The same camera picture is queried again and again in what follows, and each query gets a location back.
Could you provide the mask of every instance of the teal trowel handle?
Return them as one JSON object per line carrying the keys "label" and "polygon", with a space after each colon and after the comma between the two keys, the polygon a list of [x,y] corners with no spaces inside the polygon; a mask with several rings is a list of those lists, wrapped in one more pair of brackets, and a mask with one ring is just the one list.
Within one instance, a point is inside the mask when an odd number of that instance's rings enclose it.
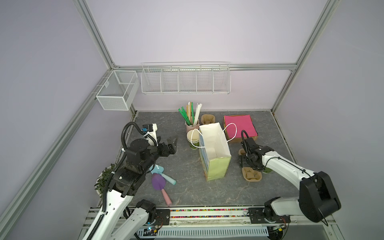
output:
{"label": "teal trowel handle", "polygon": [[176,184],[176,180],[175,180],[175,179],[173,179],[173,178],[171,178],[171,177],[165,175],[164,173],[162,173],[161,176],[162,176],[165,180],[167,180],[168,182],[172,183],[173,185]]}

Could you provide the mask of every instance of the brown box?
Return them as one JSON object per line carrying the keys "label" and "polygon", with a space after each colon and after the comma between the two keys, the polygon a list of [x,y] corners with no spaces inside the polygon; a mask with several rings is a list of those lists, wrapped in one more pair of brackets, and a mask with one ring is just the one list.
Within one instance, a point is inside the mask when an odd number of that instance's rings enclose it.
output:
{"label": "brown box", "polygon": [[[249,115],[249,114],[228,115],[228,116],[235,117],[235,116],[244,116],[244,115]],[[253,138],[253,139],[256,141],[256,140],[257,140],[257,137],[258,137],[258,132],[257,132],[256,129],[255,129],[255,131],[256,131],[256,133],[257,133],[257,136],[253,136],[253,137],[251,137],[251,138]],[[227,140],[231,139],[231,137],[228,137],[227,130],[225,130],[225,137],[227,138]],[[235,137],[234,139],[232,139],[232,140],[229,141],[228,143],[230,143],[230,142],[236,143],[236,142],[241,142],[241,141],[242,141],[241,137]]]}

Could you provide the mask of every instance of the pink trowel handle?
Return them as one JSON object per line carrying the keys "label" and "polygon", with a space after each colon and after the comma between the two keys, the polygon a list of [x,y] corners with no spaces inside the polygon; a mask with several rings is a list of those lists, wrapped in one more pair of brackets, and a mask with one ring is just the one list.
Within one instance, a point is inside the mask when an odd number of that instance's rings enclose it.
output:
{"label": "pink trowel handle", "polygon": [[170,200],[167,192],[164,189],[162,189],[161,192],[163,193],[163,197],[164,197],[164,199],[165,199],[165,201],[167,203],[167,206],[168,207],[172,206],[172,201]]}

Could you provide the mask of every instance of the wire basket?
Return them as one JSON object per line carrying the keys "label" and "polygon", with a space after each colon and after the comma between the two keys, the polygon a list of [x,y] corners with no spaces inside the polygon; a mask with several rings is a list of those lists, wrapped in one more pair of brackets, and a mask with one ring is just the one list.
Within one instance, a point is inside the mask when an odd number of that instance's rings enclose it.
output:
{"label": "wire basket", "polygon": [[136,71],[113,70],[96,98],[104,110],[128,111],[139,85]]}
{"label": "wire basket", "polygon": [[228,94],[229,64],[146,67],[141,74],[141,90],[144,94]]}

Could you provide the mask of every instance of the purple trowel blade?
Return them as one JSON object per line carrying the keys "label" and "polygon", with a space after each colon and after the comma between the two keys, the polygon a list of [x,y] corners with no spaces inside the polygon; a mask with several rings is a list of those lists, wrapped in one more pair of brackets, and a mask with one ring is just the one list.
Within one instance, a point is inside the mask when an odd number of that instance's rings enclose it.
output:
{"label": "purple trowel blade", "polygon": [[152,175],[152,186],[155,190],[161,190],[166,186],[166,180],[157,173]]}

